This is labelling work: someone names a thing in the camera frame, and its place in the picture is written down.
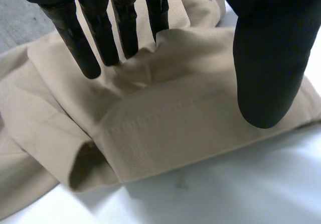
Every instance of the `white table surface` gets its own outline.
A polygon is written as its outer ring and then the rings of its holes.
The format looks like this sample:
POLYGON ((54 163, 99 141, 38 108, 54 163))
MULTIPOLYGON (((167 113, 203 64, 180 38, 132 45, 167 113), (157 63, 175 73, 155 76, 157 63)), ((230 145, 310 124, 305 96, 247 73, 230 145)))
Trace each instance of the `white table surface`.
MULTIPOLYGON (((227 6, 221 26, 237 17, 227 6)), ((321 93, 321 31, 306 75, 321 93)), ((320 224, 321 125, 157 177, 74 194, 58 185, 1 224, 320 224)))

